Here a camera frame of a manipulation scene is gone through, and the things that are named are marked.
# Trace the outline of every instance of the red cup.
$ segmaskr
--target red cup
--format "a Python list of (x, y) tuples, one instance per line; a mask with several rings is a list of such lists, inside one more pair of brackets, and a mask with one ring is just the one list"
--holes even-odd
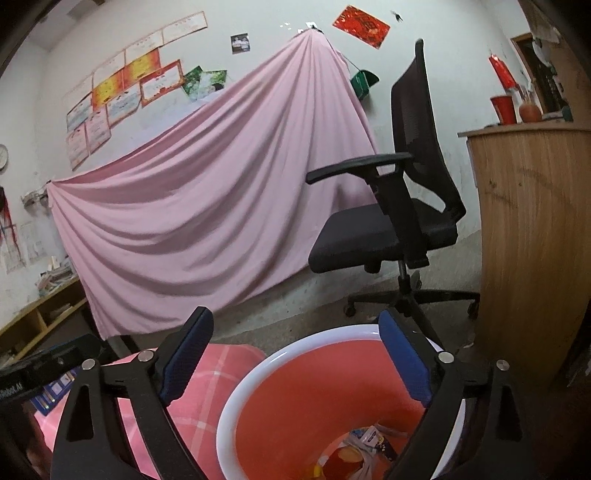
[(492, 106), (495, 107), (496, 114), (499, 116), (501, 125), (517, 123), (515, 107), (513, 107), (513, 97), (511, 95), (491, 97), (491, 102)]

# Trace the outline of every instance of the chair caster wheel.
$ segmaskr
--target chair caster wheel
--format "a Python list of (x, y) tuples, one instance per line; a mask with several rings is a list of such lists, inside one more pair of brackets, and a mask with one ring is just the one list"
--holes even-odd
[(470, 320), (476, 320), (478, 318), (478, 307), (480, 307), (478, 300), (473, 301), (468, 307), (468, 318)]
[(346, 317), (355, 316), (355, 314), (357, 313), (357, 310), (355, 309), (355, 304), (348, 303), (347, 305), (345, 305), (345, 308), (343, 309), (343, 313), (345, 314)]

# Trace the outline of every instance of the pink cloth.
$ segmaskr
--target pink cloth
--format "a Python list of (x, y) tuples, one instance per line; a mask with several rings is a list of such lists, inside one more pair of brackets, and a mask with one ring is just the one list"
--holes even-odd
[[(116, 363), (127, 362), (129, 356)], [(250, 345), (217, 345), (210, 343), (195, 369), (181, 398), (173, 401), (168, 412), (180, 436), (209, 480), (224, 480), (217, 462), (216, 430), (222, 410), (231, 393), (247, 373), (255, 368), (265, 354)], [(45, 435), (47, 446), (53, 450), (65, 399), (47, 416), (35, 414)], [(142, 473), (159, 478), (146, 450), (131, 408), (126, 398), (119, 399), (121, 416), (129, 444)]]
[(143, 147), (53, 181), (100, 334), (172, 328), (300, 271), (332, 213), (375, 201), (353, 176), (306, 173), (374, 152), (344, 59), (310, 30)]

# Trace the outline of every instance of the black mesh chair back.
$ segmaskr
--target black mesh chair back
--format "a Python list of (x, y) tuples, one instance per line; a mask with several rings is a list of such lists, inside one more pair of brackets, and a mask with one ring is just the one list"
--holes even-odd
[(391, 101), (394, 148), (414, 156), (405, 167), (406, 174), (441, 198), (444, 211), (457, 222), (466, 208), (437, 141), (422, 39), (415, 44), (414, 61), (392, 87)]

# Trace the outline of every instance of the poster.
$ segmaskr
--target poster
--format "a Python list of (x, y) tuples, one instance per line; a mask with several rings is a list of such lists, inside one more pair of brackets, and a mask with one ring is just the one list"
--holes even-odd
[(70, 110), (66, 115), (66, 126), (68, 132), (77, 128), (80, 124), (89, 117), (92, 113), (92, 96), (90, 93), (86, 95), (78, 105)]
[(98, 110), (123, 90), (123, 70), (120, 70), (92, 90), (92, 109)]
[(111, 128), (107, 119), (107, 106), (103, 105), (86, 121), (88, 149), (94, 153), (103, 143), (111, 138)]
[(139, 88), (142, 92), (142, 105), (153, 102), (162, 95), (180, 87), (184, 83), (181, 61), (177, 60), (156, 72), (142, 78)]
[(135, 59), (146, 55), (153, 49), (161, 47), (162, 45), (164, 45), (164, 41), (162, 39), (162, 30), (158, 30), (151, 35), (148, 35), (147, 37), (132, 43), (125, 49), (125, 64), (130, 64)]
[(0, 252), (2, 252), (6, 273), (11, 273), (24, 267), (25, 261), (23, 260), (18, 245), (15, 243), (12, 235), (3, 235), (2, 239), (4, 242), (2, 242), (2, 245), (0, 246)]
[(74, 171), (89, 155), (88, 146), (86, 145), (85, 124), (81, 124), (81, 126), (67, 136), (66, 147), (68, 150), (70, 167), (72, 168), (72, 171)]
[(167, 44), (204, 28), (207, 28), (205, 13), (199, 12), (167, 25), (162, 29), (162, 36), (164, 43)]
[(214, 70), (212, 72), (202, 72), (197, 90), (197, 99), (206, 97), (210, 93), (222, 90), (226, 86), (227, 70)]
[(160, 66), (160, 53), (157, 48), (142, 55), (123, 69), (123, 87), (131, 87), (139, 79), (158, 70)]
[(185, 73), (185, 83), (183, 90), (191, 100), (197, 100), (197, 93), (199, 91), (199, 80), (203, 69), (200, 66), (195, 67), (188, 73)]
[(139, 83), (132, 85), (127, 90), (120, 93), (107, 103), (107, 117), (109, 125), (114, 125), (121, 122), (124, 118), (134, 113), (141, 101), (141, 94), (139, 91)]
[(242, 53), (243, 51), (251, 50), (251, 42), (248, 40), (248, 33), (241, 33), (240, 35), (232, 35), (230, 37), (232, 45), (232, 54)]
[(123, 67), (125, 67), (125, 52), (119, 52), (116, 56), (112, 59), (104, 62), (100, 67), (98, 67), (92, 79), (92, 85), (94, 88), (97, 85), (103, 83), (106, 79), (112, 77), (116, 72), (120, 71)]
[(23, 223), (18, 229), (18, 234), (21, 245), (27, 249), (27, 258), (30, 264), (47, 256), (33, 222)]
[(333, 26), (357, 37), (374, 48), (380, 48), (390, 30), (390, 25), (352, 5), (348, 5), (343, 10), (333, 23)]
[(91, 91), (92, 75), (89, 75), (63, 96), (62, 101), (66, 110), (72, 110), (78, 103), (80, 103), (80, 100), (86, 97)]

